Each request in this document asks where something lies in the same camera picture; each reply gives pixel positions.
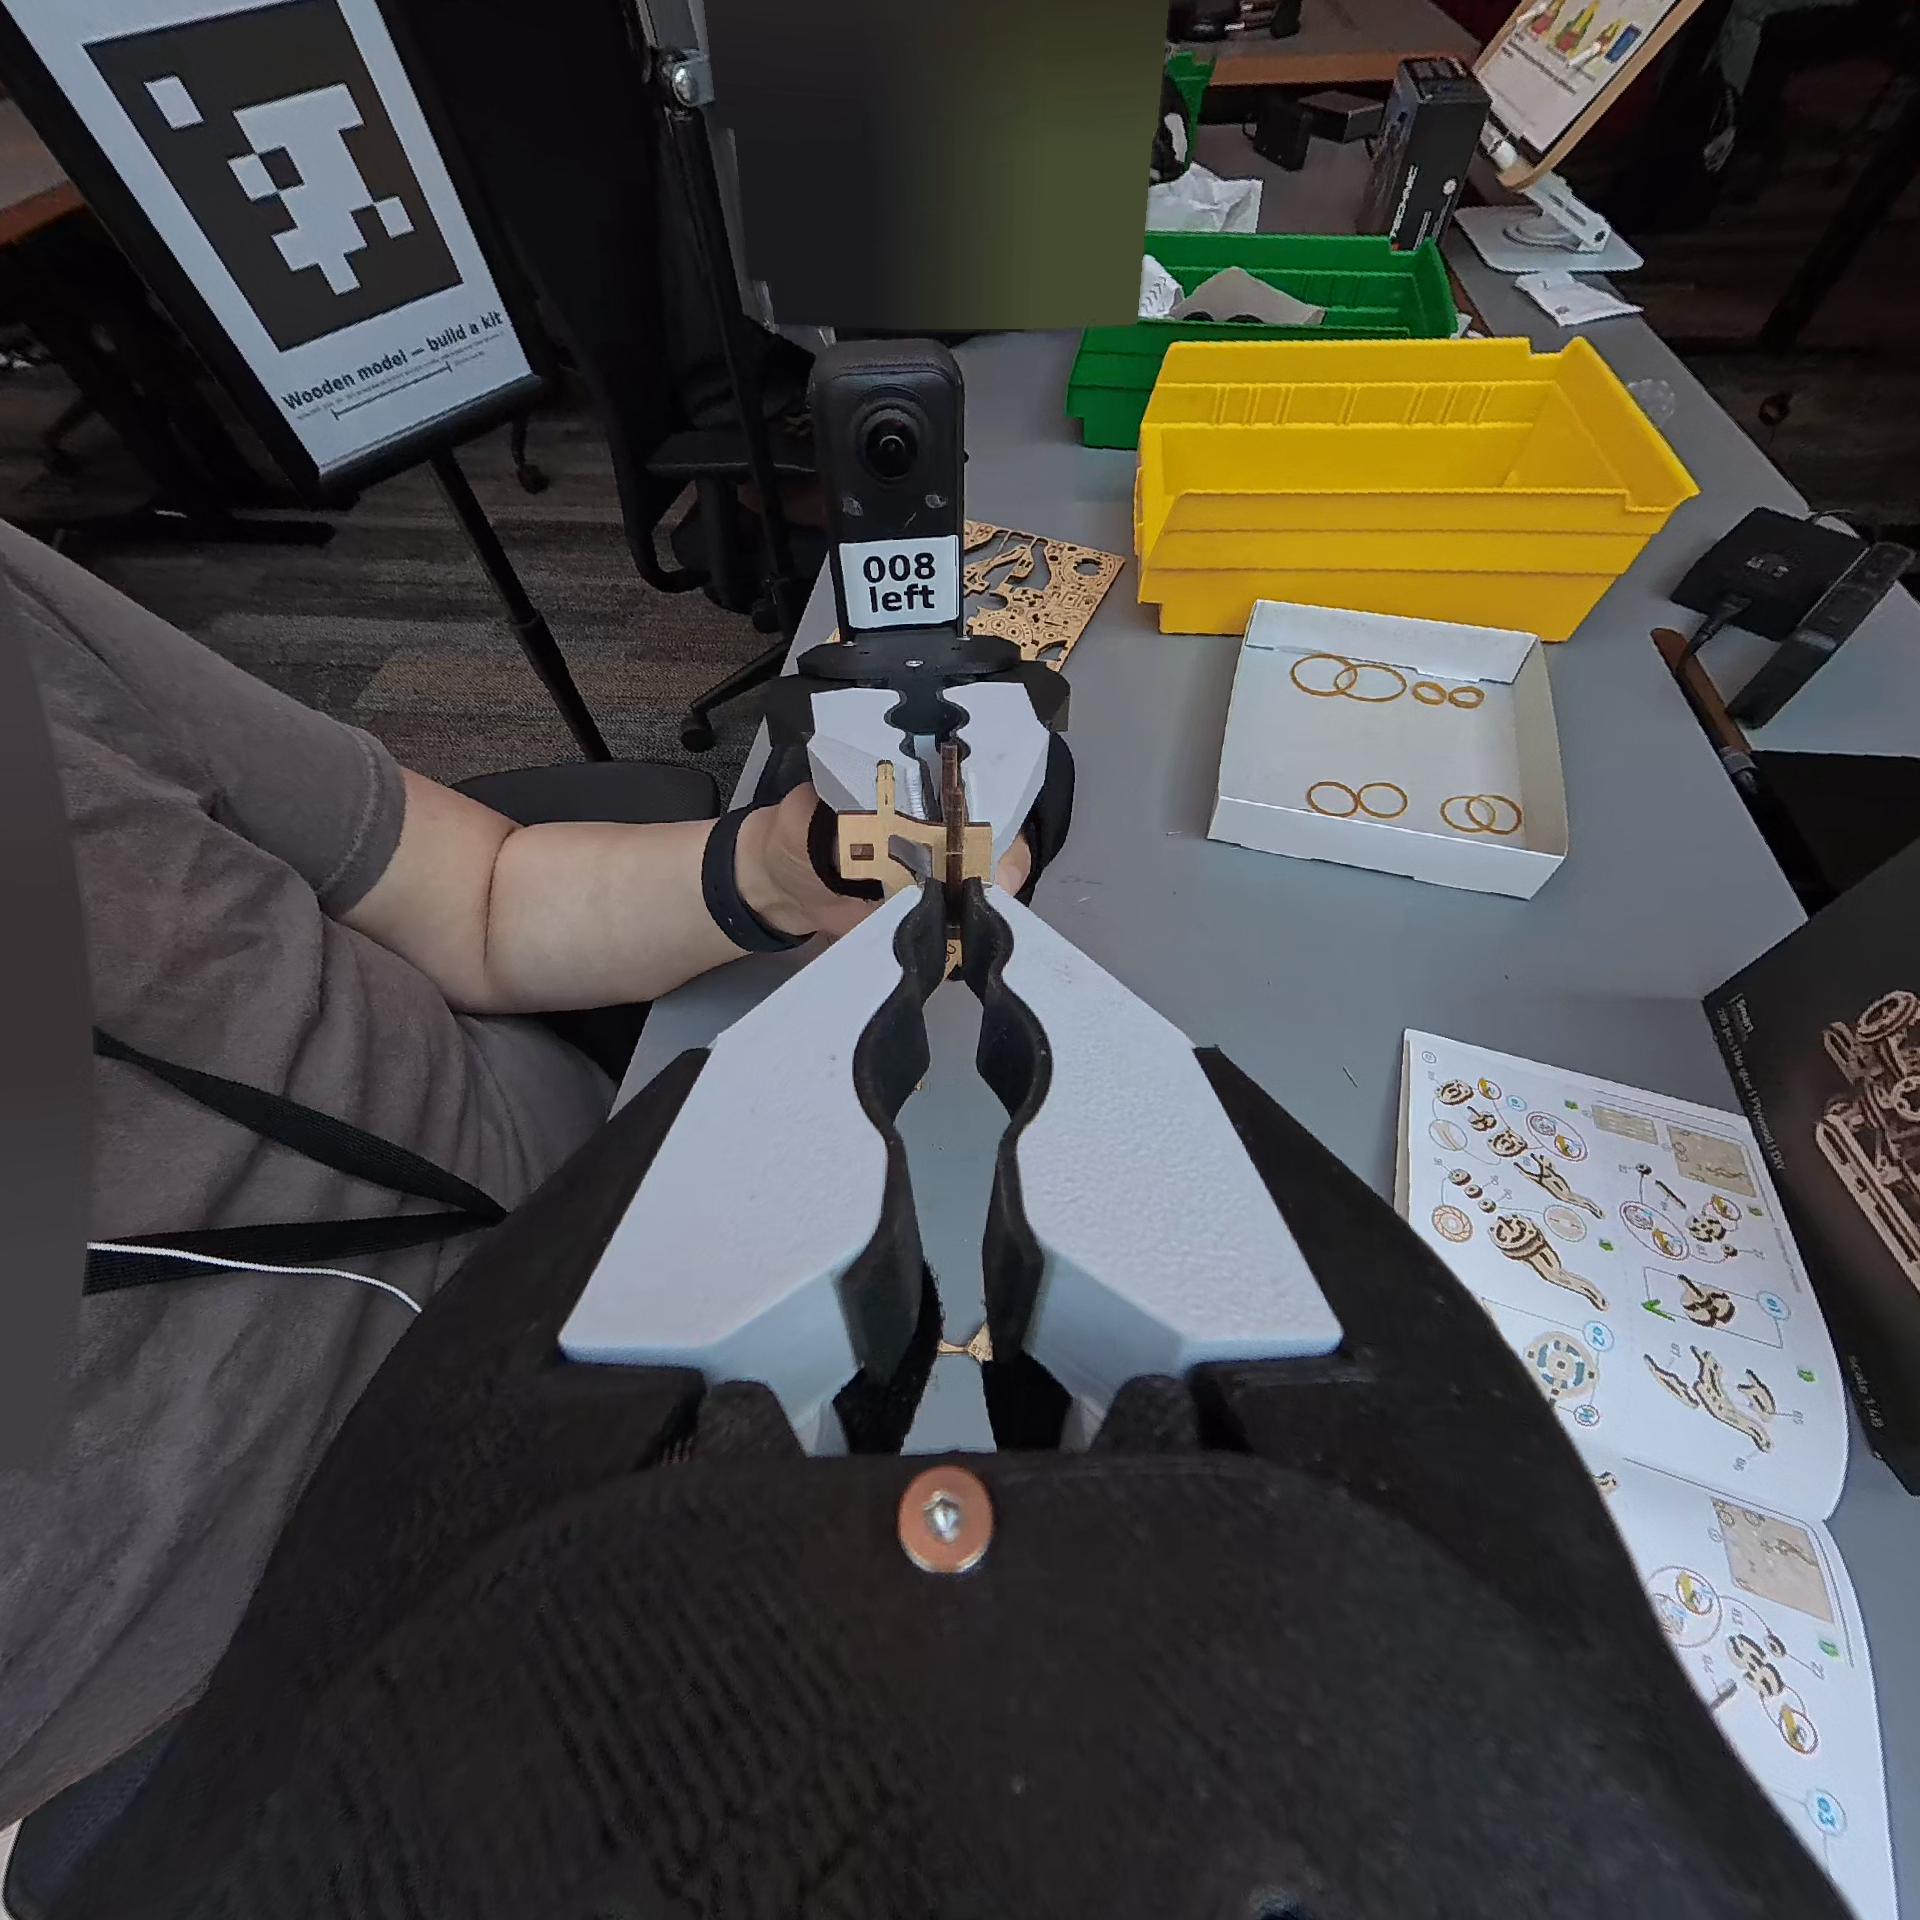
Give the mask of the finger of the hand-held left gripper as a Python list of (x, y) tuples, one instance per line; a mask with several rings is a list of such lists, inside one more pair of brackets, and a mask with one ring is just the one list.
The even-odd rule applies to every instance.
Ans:
[(810, 696), (814, 736), (808, 763), (815, 794), (834, 813), (877, 810), (877, 763), (895, 763), (895, 810), (919, 824), (938, 819), (924, 792), (915, 739), (891, 721), (901, 696), (891, 687), (829, 687)]
[(1027, 687), (950, 687), (963, 708), (963, 783), (971, 825), (1020, 830), (1042, 794), (1049, 741)]

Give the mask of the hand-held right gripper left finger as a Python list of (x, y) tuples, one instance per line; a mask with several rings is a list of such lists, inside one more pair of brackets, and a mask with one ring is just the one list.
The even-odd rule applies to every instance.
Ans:
[(804, 1449), (922, 1321), (901, 1106), (929, 1071), (941, 888), (906, 888), (726, 1027), (561, 1333), (569, 1362), (765, 1383)]

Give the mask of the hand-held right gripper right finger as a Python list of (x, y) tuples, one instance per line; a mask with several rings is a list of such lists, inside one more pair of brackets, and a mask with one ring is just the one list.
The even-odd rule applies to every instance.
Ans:
[(1003, 1368), (1095, 1429), (1128, 1380), (1327, 1358), (1341, 1331), (1188, 1035), (1007, 894), (964, 888), (976, 1074), (1005, 1106), (981, 1246)]

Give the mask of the pale cross-shaped wooden part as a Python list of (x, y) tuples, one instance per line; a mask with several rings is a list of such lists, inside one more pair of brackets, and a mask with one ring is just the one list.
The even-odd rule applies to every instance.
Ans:
[(941, 883), (952, 899), (969, 878), (994, 880), (994, 825), (969, 819), (958, 797), (958, 824), (924, 824), (901, 807), (898, 760), (875, 763), (875, 807), (841, 810), (837, 871), (848, 880), (877, 880), (885, 896), (908, 883)]

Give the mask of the person's left forearm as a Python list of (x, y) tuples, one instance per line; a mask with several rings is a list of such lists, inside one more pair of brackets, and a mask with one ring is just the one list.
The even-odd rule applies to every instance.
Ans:
[(703, 896), (712, 825), (533, 825), (403, 772), (403, 836), (342, 926), (484, 1016), (649, 1002), (739, 948)]

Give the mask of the dark model kit box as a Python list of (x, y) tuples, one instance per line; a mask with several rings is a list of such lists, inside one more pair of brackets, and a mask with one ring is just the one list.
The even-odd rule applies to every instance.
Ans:
[(1918, 845), (1715, 985), (1715, 1044), (1873, 1453), (1918, 1491)]

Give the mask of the person's left hand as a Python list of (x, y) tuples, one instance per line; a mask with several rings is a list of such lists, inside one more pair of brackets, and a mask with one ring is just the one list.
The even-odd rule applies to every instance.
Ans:
[(843, 936), (875, 904), (837, 894), (814, 868), (814, 787), (802, 783), (779, 804), (755, 807), (737, 836), (737, 888), (758, 923), (798, 936)]

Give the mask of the green plastic bin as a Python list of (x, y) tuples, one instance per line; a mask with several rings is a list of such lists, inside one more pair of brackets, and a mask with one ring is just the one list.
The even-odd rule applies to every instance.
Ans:
[(1441, 246), (1395, 252), (1385, 235), (1151, 233), (1152, 258), (1191, 297), (1224, 270), (1323, 309), (1320, 325), (1173, 323), (1091, 325), (1066, 381), (1066, 413), (1091, 448), (1136, 448), (1151, 391), (1176, 343), (1447, 339), (1453, 284)]

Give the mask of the group of rubber bands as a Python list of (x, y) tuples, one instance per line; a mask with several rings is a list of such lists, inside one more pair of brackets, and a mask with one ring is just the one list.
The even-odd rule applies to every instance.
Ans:
[[(1414, 699), (1431, 712), (1477, 712), (1487, 699), (1487, 687), (1481, 684), (1406, 678), (1406, 672), (1392, 662), (1332, 654), (1298, 655), (1288, 664), (1288, 687), (1320, 702), (1356, 702), (1367, 708), (1388, 708)], [(1411, 794), (1392, 780), (1313, 780), (1304, 788), (1304, 804), (1323, 819), (1392, 825), (1406, 817)], [(1500, 792), (1461, 792), (1439, 804), (1439, 819), (1444, 830), (1476, 838), (1516, 838), (1523, 830), (1523, 807)]]

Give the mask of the black sign stand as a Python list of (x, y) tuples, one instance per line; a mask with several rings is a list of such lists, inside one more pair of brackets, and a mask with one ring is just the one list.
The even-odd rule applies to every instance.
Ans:
[(436, 485), (450, 502), (450, 511), (456, 512), (473, 558), (480, 561), (495, 596), (501, 601), (524, 660), (561, 712), (573, 741), (588, 760), (611, 760), (611, 753), (597, 721), (591, 716), (577, 684), (573, 681), (561, 643), (553, 640), (543, 616), (534, 610), (529, 590), (524, 587), (517, 565), (509, 564), (492, 521), (487, 517), (487, 506), (476, 502), (473, 485), (457, 465), (457, 456), (451, 448), (439, 448), (426, 459), (426, 466), (434, 470)]

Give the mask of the yellow plastic bin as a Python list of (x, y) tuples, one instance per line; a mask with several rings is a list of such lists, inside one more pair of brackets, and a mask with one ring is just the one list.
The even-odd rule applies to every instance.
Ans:
[(1141, 422), (1136, 544), (1165, 523), (1648, 539), (1693, 493), (1585, 339), (1176, 343)]
[(1195, 533), (1138, 558), (1165, 634), (1241, 634), (1260, 601), (1411, 616), (1568, 640), (1648, 534), (1582, 533)]

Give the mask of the white cardboard tray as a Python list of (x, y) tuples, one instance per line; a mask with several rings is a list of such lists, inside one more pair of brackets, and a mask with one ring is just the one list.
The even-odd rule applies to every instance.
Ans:
[[(1406, 678), (1481, 684), (1477, 712), (1320, 702), (1288, 687), (1308, 654), (1381, 660)], [(1402, 824), (1323, 819), (1313, 780), (1392, 780), (1411, 794)], [(1500, 792), (1523, 807), (1516, 838), (1450, 833), (1439, 804)], [(1331, 607), (1256, 604), (1236, 655), (1213, 840), (1341, 862), (1453, 892), (1531, 899), (1568, 856), (1568, 797), (1542, 643), (1522, 630), (1447, 625)]]

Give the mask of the brown sandpaper sheet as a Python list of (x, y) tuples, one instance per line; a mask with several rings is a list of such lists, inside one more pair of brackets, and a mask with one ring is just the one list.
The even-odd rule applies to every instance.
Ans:
[(1327, 309), (1298, 300), (1260, 274), (1228, 266), (1200, 282), (1170, 309), (1173, 323), (1191, 325), (1323, 325)]

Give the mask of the crumpled white tissue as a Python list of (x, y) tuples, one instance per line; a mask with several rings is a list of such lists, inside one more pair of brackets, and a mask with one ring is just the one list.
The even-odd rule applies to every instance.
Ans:
[(1148, 233), (1241, 235), (1263, 227), (1263, 181), (1220, 181), (1195, 160), (1184, 173), (1148, 185)]

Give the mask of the illustrated instruction booklet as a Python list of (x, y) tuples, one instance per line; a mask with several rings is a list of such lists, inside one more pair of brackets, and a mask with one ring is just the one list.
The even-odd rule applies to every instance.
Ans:
[(1824, 1522), (1836, 1352), (1746, 1124), (1406, 1030), (1399, 1210), (1589, 1462), (1693, 1690), (1859, 1918), (1895, 1918), (1878, 1693)]

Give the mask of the grey board on easel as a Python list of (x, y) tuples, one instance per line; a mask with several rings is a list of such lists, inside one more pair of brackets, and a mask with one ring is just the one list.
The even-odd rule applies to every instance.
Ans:
[(649, 77), (681, 109), (714, 103), (705, 2), (627, 2)]

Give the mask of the grey background table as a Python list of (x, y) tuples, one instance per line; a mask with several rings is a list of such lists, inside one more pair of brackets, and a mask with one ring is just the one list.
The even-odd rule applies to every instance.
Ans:
[(1406, 58), (1477, 61), (1481, 43), (1434, 2), (1302, 2), (1298, 35), (1274, 36), (1266, 16), (1213, 43), (1188, 32), (1241, 19), (1241, 2), (1170, 2), (1170, 39), (1213, 58), (1208, 91), (1392, 84)]

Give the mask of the upright black carton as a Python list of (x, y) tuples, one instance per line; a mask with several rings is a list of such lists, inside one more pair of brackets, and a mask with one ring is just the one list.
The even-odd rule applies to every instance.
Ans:
[(1385, 103), (1361, 235), (1385, 235), (1406, 253), (1439, 241), (1464, 191), (1491, 115), (1487, 91), (1456, 58), (1406, 58)]

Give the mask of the framed marker sign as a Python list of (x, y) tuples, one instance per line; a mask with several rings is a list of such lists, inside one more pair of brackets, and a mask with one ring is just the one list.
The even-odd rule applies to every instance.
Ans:
[(541, 396), (378, 2), (5, 2), (2, 82), (305, 498)]

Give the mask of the white stand base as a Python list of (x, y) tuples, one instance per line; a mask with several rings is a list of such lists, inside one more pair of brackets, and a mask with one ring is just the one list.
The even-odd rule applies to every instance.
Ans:
[(1464, 204), (1456, 211), (1456, 227), (1494, 273), (1617, 274), (1644, 266), (1641, 253), (1585, 206), (1557, 173), (1523, 185), (1523, 204)]

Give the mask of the brown pencil tool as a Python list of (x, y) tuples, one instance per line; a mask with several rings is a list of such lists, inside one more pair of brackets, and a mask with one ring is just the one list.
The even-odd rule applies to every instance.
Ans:
[(1698, 654), (1690, 654), (1690, 638), (1672, 627), (1655, 627), (1650, 643), (1672, 672), (1672, 681), (1686, 694), (1686, 702), (1690, 704), (1701, 730), (1711, 736), (1723, 770), (1741, 792), (1741, 800), (1758, 800), (1761, 780), (1749, 741), (1741, 734), (1737, 721), (1727, 713), (1726, 699), (1720, 696)]

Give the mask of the wooden instruction board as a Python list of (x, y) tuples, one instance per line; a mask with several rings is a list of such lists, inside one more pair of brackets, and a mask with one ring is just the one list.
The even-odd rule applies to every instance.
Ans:
[(1522, 2), (1476, 58), (1481, 150), (1505, 190), (1542, 181), (1701, 2)]

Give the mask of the long black remote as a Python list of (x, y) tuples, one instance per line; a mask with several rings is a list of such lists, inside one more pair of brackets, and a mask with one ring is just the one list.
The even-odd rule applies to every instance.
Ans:
[(1918, 554), (1878, 542), (1819, 596), (1775, 655), (1727, 702), (1741, 726), (1765, 726), (1842, 649), (1860, 621), (1904, 579)]

